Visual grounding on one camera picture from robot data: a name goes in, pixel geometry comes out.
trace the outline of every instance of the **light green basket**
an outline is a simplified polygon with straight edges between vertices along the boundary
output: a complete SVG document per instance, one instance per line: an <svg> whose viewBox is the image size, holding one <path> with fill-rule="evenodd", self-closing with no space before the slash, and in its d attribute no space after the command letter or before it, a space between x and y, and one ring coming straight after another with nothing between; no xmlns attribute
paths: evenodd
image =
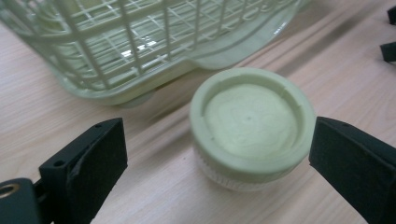
<svg viewBox="0 0 396 224"><path fill-rule="evenodd" d="M306 0L3 0L0 19L76 96L119 105L272 40Z"/></svg>

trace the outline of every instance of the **wooden table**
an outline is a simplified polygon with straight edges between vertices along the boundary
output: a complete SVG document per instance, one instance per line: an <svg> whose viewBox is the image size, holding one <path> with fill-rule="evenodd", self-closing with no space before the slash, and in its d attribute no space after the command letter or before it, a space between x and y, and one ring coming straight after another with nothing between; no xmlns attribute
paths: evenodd
<svg viewBox="0 0 396 224"><path fill-rule="evenodd" d="M298 85L319 116L346 121L396 147L396 41L391 0L318 0L275 41L236 66ZM0 26L0 182L37 167L93 124L121 117L129 166L92 223L365 223L307 159L267 190L234 192L197 168L188 120L194 91L215 71L194 70L135 108L66 92L48 67Z"/></svg>

